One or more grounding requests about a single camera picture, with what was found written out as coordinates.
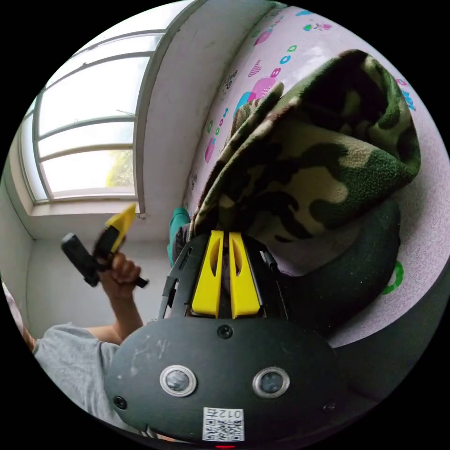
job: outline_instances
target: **fleece blanket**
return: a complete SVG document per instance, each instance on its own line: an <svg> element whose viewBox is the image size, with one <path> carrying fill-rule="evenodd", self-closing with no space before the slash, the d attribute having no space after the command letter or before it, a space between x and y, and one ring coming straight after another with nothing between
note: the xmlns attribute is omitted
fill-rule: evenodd
<svg viewBox="0 0 450 450"><path fill-rule="evenodd" d="M345 225L410 183L420 148L408 105L372 56L349 50L283 95L236 113L188 240L211 230L292 242Z"/></svg>

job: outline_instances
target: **qr code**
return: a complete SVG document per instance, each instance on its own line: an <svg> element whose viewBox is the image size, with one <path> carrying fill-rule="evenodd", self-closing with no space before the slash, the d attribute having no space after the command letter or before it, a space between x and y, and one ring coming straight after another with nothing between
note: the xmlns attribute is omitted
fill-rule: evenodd
<svg viewBox="0 0 450 450"><path fill-rule="evenodd" d="M244 410L203 408L203 440L237 442L244 440Z"/></svg>

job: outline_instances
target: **window frame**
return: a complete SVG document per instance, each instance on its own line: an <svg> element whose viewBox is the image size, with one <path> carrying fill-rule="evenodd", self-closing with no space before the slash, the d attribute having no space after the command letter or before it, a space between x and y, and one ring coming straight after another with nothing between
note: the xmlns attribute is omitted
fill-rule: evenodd
<svg viewBox="0 0 450 450"><path fill-rule="evenodd" d="M70 58L73 59L78 57L84 52L88 52L96 47L112 43L118 40L124 40L129 38L135 38L139 36L161 36L159 39L155 50L148 52L131 52L120 55L115 55L107 58L102 58L100 60L87 63L81 65L77 69L72 70L71 72L64 74L57 80L52 81L50 84L46 84L46 86L39 92L37 97L31 103L26 115L24 116L20 126L19 126L19 139L18 139L18 153L19 153L19 164L20 170L22 172L22 178L24 180L24 184L26 190L28 191L28 195L30 196L31 203L34 207L52 207L57 204L68 204L68 203L79 203L79 202L90 202L90 203L98 203L98 202L111 202L111 201L136 201L138 203L138 210L141 214L145 214L145 201L144 201L144 189L143 189L143 146L144 146L144 135L145 135L145 125L147 119L147 113L151 98L151 92L153 85L155 83L159 67L162 63L162 59L171 43L173 37L178 32L180 26L189 18L191 14L193 14L198 8L200 8L204 3L208 0L193 0L191 3L187 4L170 22L166 29L154 29L154 30L139 30L133 31L125 34L120 34L114 37L109 37L103 39L99 42L93 43L88 47L82 48L81 50L74 53ZM75 122L72 124L65 125L63 127L59 127L58 129L52 130L45 134L39 136L38 134L38 123L39 123L39 110L42 103L43 94L50 89L55 84L60 81L78 73L82 70L91 68L95 65L102 64L109 61L114 60L122 60L127 58L135 58L135 57L148 57L149 60L147 62L147 66L144 70L143 77L140 84L140 89L137 97L137 104L135 108L134 115L131 116L116 116L116 117L102 117L91 120L83 120L79 122ZM34 156L34 164L37 168L37 173L39 175L39 180L42 184L43 191L46 195L46 199L37 200L33 194L33 189L31 187L30 181L27 176L27 172L25 170L25 161L24 161L24 149L22 145L22 135L23 135L23 125L24 122L30 117L32 117L32 139L31 144L33 147L33 156ZM57 133L68 131L74 128L86 126L86 125L96 125L101 123L114 123L114 122L124 122L130 121L134 123L133 126L133 142L132 144L113 144L113 145L93 145L86 147L78 147L73 149L62 150L57 153L53 153L48 156L40 157L38 154L38 141L43 140L47 137L55 135ZM132 150L133 151L133 178L134 178L134 192L130 192L130 188L92 188L92 189L78 189L78 190L68 190L53 193L49 187L48 181L45 176L45 172L42 169L41 163L47 161L49 159L57 158L60 156L64 156L67 154L76 154L82 153L86 151L95 151L95 150Z"/></svg>

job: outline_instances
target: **hand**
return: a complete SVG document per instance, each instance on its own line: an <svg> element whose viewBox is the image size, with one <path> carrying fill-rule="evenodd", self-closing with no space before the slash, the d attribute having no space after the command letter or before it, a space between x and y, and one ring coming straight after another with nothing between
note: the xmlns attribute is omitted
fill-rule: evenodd
<svg viewBox="0 0 450 450"><path fill-rule="evenodd" d="M127 260L123 253L116 253L112 259L111 269L99 272L98 276L110 300L132 300L135 281L140 274L139 266Z"/></svg>

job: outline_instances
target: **tree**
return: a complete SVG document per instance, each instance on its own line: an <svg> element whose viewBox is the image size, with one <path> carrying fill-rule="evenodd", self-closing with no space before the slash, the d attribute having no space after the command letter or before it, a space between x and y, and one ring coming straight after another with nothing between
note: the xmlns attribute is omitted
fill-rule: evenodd
<svg viewBox="0 0 450 450"><path fill-rule="evenodd" d="M107 188L122 188L134 186L133 178L133 152L131 150L110 150L114 159L107 177Z"/></svg>

